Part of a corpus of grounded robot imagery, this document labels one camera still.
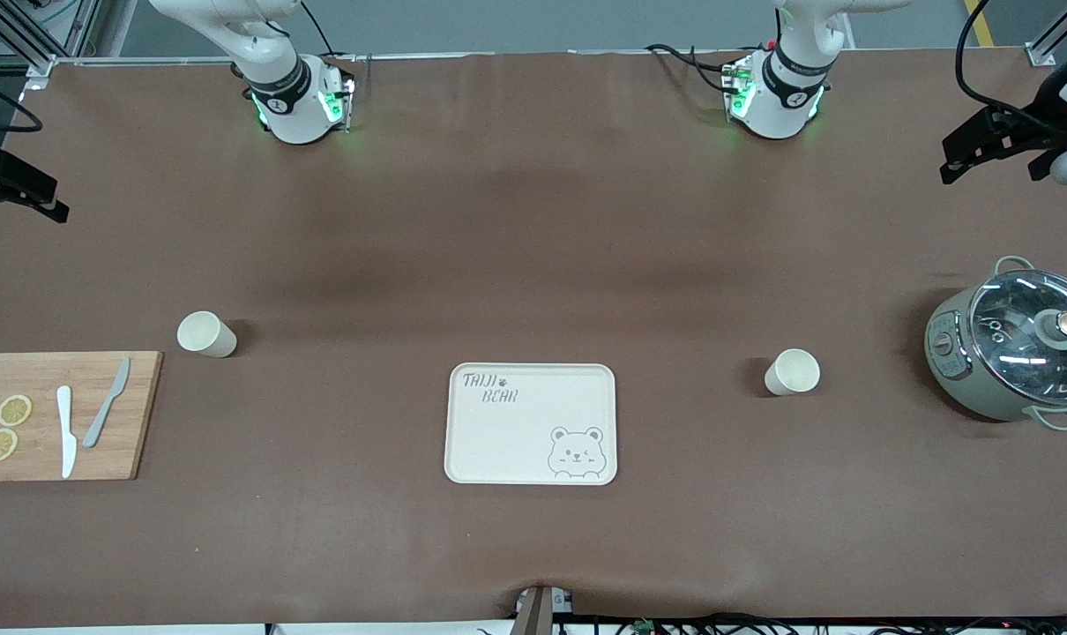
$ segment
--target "paper cup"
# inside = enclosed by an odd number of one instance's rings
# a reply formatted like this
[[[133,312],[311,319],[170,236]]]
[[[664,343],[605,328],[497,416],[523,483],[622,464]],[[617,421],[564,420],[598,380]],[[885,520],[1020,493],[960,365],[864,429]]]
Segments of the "paper cup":
[[[807,350],[791,348],[776,358],[765,374],[765,387],[779,397],[808,393],[819,383],[819,363]]]
[[[214,313],[197,311],[177,327],[177,343],[191,353],[227,358],[236,350],[236,334]]]

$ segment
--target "pot handle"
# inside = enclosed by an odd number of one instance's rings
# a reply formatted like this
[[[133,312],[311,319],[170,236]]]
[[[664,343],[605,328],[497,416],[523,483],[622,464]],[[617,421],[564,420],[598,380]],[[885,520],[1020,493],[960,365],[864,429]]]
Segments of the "pot handle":
[[[1029,406],[1024,408],[1024,414],[1034,420],[1049,427],[1052,430],[1067,431],[1067,426],[1056,426],[1045,417],[1045,414],[1067,414],[1067,408],[1041,408],[1038,406]]]
[[[998,276],[1000,274],[1000,266],[1006,261],[1014,261],[1014,264],[1019,265],[1021,269],[1034,269],[1034,265],[1031,265],[1031,260],[1023,256],[1005,256],[997,260],[997,266],[993,267],[992,274]]]

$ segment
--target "white tray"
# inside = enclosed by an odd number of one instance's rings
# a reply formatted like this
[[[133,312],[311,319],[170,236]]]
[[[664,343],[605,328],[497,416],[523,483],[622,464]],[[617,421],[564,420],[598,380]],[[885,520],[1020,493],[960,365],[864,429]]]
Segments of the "white tray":
[[[444,467],[456,482],[606,486],[616,378],[601,364],[456,366]]]

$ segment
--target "gray knife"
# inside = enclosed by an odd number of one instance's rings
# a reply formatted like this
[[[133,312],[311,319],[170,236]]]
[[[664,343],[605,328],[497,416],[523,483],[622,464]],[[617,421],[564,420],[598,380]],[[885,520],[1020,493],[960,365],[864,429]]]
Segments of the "gray knife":
[[[110,385],[110,393],[107,394],[107,399],[102,402],[102,408],[99,408],[99,413],[94,416],[94,423],[86,430],[86,436],[83,438],[83,447],[94,447],[94,444],[99,442],[99,434],[102,434],[102,424],[107,423],[107,414],[110,413],[110,406],[114,402],[114,399],[118,398],[122,391],[126,390],[126,378],[128,377],[129,356],[123,359],[122,366],[118,366],[118,375],[114,377],[114,382]]]

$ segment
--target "knife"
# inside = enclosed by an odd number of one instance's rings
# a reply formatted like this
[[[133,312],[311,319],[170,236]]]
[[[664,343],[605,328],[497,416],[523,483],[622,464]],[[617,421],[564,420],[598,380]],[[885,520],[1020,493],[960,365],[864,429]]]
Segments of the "knife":
[[[94,416],[94,423],[86,429],[86,436],[83,438],[83,447],[94,447],[99,442],[99,434],[102,434],[102,424],[107,423],[107,414],[110,413],[110,406],[114,399],[118,398],[122,391],[126,390],[126,378],[129,377],[129,356],[123,359],[122,366],[118,366],[118,375],[114,377],[113,384],[110,385],[110,393],[107,394],[102,408]]]
[[[70,434],[70,386],[59,386],[54,393],[59,401],[59,431],[63,434],[63,478],[70,478],[75,470],[75,450],[79,449],[79,440]]]

